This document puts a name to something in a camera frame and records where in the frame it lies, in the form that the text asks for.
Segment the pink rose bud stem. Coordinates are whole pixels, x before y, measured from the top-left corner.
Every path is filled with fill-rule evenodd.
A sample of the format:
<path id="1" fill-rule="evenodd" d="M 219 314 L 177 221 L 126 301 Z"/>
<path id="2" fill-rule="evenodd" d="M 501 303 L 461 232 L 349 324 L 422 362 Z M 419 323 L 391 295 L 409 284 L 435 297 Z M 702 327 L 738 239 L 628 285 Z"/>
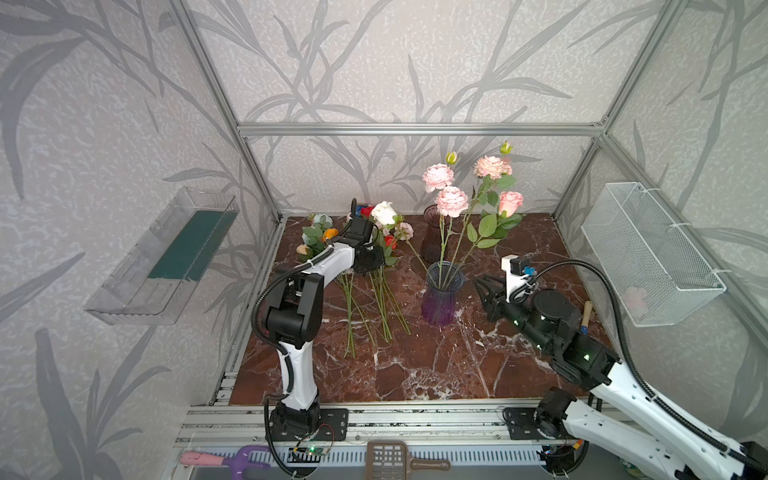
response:
<path id="1" fill-rule="evenodd" d="M 475 202 L 481 208 L 479 218 L 474 220 L 470 214 L 463 228 L 468 249 L 461 256 L 459 265 L 463 266 L 476 250 L 490 249 L 505 239 L 522 222 L 520 209 L 523 203 L 523 194 L 516 191 L 489 189 L 482 193 Z"/>

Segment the purple glass vase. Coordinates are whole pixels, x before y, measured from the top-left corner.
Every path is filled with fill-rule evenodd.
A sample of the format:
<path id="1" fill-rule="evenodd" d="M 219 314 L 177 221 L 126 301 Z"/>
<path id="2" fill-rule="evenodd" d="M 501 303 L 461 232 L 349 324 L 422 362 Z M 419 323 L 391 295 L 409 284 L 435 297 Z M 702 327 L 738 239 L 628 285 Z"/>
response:
<path id="1" fill-rule="evenodd" d="M 456 264 L 448 261 L 432 264 L 426 273 L 427 289 L 422 298 L 422 319 L 437 327 L 449 325 L 454 319 L 458 294 L 464 282 L 465 275 Z"/>

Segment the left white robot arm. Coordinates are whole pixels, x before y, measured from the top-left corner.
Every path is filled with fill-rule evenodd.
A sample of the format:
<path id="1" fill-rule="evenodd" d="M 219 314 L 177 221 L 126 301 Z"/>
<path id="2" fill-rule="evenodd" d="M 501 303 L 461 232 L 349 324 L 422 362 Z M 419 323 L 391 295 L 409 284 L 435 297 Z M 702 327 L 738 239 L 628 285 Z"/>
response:
<path id="1" fill-rule="evenodd" d="M 367 273 L 385 263 L 382 247 L 333 243 L 281 272 L 257 299 L 251 315 L 256 337 L 276 350 L 282 392 L 267 399 L 267 432 L 275 439 L 320 429 L 322 410 L 314 377 L 313 346 L 322 324 L 325 288 L 343 273 Z"/>

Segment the white pink-edged rose stem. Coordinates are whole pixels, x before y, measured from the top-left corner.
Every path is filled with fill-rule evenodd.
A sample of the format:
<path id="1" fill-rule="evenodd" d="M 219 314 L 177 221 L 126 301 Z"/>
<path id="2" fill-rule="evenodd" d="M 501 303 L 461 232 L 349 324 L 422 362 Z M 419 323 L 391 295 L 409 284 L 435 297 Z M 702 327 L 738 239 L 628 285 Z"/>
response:
<path id="1" fill-rule="evenodd" d="M 512 146 L 508 142 L 504 142 L 499 149 L 498 155 L 486 155 L 477 159 L 473 165 L 472 173 L 477 179 L 477 185 L 472 188 L 471 194 L 469 195 L 468 209 L 459 216 L 460 237 L 457 240 L 454 251 L 450 257 L 450 262 L 456 264 L 460 268 L 464 265 L 460 266 L 459 260 L 468 249 L 468 242 L 464 237 L 463 228 L 466 226 L 466 221 L 470 214 L 473 215 L 474 220 L 479 218 L 481 208 L 477 207 L 475 204 L 479 196 L 489 189 L 497 192 L 507 190 L 513 191 L 512 187 L 516 184 L 516 178 L 513 176 L 513 169 L 509 161 L 509 153 L 511 152 L 511 149 Z"/>

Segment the dark red glass vase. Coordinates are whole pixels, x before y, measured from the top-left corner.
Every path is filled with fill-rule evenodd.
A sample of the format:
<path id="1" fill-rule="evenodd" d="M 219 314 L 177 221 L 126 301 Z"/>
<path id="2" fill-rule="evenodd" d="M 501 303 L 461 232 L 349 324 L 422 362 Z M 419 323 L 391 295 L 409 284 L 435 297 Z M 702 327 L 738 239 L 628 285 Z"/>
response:
<path id="1" fill-rule="evenodd" d="M 438 262 L 442 251 L 441 215 L 436 204 L 424 210 L 426 231 L 421 244 L 420 256 L 427 266 Z"/>

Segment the pale pink peony stem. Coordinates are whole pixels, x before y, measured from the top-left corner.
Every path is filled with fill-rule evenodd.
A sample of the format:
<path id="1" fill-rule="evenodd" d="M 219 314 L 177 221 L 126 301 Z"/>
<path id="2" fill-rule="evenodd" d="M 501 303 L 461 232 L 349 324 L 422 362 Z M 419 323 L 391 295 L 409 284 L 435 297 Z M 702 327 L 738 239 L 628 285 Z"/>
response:
<path id="1" fill-rule="evenodd" d="M 453 220 L 469 206 L 467 194 L 455 186 L 454 167 L 457 161 L 457 153 L 450 151 L 442 163 L 429 166 L 422 175 L 425 191 L 436 194 L 434 204 L 441 215 L 442 251 L 438 262 L 446 260 L 448 242 L 453 232 Z"/>

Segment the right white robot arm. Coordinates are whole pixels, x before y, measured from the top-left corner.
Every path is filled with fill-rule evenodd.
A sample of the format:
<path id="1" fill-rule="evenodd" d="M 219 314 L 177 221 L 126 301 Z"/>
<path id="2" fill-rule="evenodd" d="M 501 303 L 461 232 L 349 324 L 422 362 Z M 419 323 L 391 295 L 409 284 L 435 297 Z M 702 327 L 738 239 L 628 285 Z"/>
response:
<path id="1" fill-rule="evenodd" d="M 489 321 L 512 324 L 560 377 L 635 423 L 628 426 L 553 388 L 534 414 L 540 433 L 595 444 L 651 479 L 766 478 L 766 448 L 718 432 L 659 393 L 629 354 L 617 354 L 582 331 L 581 312 L 563 294 L 534 289 L 540 275 L 529 261 L 508 255 L 501 269 L 502 277 L 474 280 Z"/>

